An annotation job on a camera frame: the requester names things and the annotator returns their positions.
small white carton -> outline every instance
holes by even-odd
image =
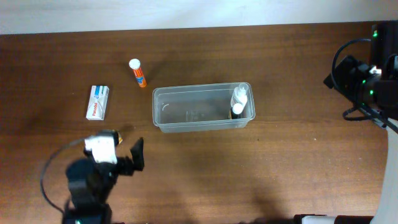
[[[108,102],[109,88],[107,86],[92,86],[88,101],[86,118],[93,121],[103,121],[105,118],[106,103]]]

white backdrop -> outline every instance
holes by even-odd
[[[0,34],[398,19],[398,0],[0,0]]]

white cap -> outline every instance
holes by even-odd
[[[136,58],[131,59],[129,62],[129,66],[132,69],[138,69],[140,65],[141,65],[140,61]]]
[[[232,107],[232,112],[234,114],[241,114],[243,112],[243,105],[240,103],[236,103],[233,107]]]
[[[238,86],[238,96],[246,96],[246,92],[248,91],[249,86],[246,83],[241,83]]]

